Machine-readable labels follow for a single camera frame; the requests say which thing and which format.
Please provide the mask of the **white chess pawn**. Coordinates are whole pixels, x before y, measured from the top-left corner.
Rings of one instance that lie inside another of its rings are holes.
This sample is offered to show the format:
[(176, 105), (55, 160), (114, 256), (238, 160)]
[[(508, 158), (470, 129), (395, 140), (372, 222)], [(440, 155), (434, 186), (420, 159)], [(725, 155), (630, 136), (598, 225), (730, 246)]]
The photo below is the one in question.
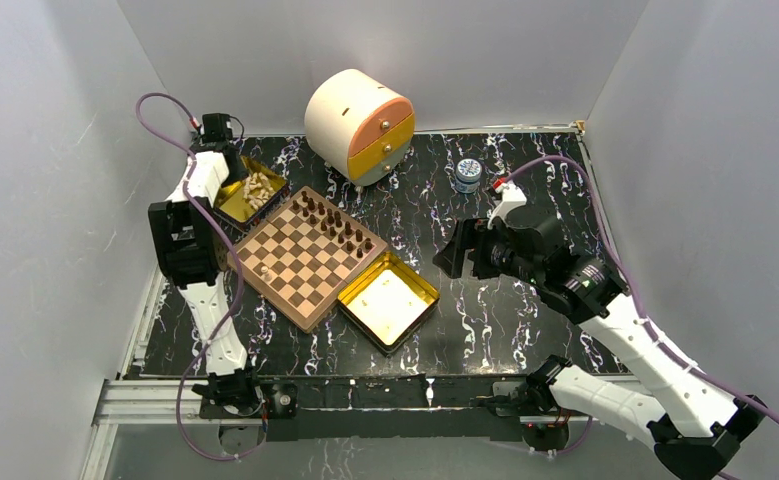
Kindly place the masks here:
[(268, 283), (268, 282), (271, 282), (271, 281), (273, 280), (273, 272), (272, 272), (272, 270), (271, 270), (271, 269), (270, 269), (268, 266), (266, 266), (266, 265), (264, 265), (264, 266), (262, 267), (262, 269), (261, 269), (261, 279), (262, 279), (264, 282), (266, 282), (266, 283)]

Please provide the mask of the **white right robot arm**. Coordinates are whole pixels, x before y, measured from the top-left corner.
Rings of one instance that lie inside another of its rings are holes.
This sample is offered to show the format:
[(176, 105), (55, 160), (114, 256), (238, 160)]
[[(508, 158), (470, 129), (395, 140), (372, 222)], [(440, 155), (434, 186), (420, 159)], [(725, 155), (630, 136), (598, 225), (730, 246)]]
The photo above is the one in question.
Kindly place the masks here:
[(552, 355), (525, 380), (495, 387), (481, 405), (506, 415), (576, 410), (651, 448), (680, 479), (719, 475), (759, 426), (759, 400), (739, 400), (705, 382), (692, 361), (635, 310), (618, 271), (572, 252), (555, 216), (533, 207), (506, 216), (459, 221), (433, 258), (457, 278), (465, 262), (478, 279), (502, 275), (531, 284), (542, 302), (603, 343), (641, 382), (633, 391)]

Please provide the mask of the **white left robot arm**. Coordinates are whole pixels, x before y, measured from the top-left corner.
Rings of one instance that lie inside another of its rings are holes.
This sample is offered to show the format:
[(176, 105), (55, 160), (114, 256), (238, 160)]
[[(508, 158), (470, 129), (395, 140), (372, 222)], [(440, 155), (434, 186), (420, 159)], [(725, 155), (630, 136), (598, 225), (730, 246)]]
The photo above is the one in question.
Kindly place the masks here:
[(233, 415), (251, 416), (264, 391), (227, 307), (225, 270), (235, 248), (212, 215), (219, 193), (246, 175), (232, 119), (211, 113), (192, 122), (198, 134), (183, 175), (165, 200), (150, 205), (148, 218), (160, 271), (186, 301), (201, 341), (207, 381), (193, 392)]

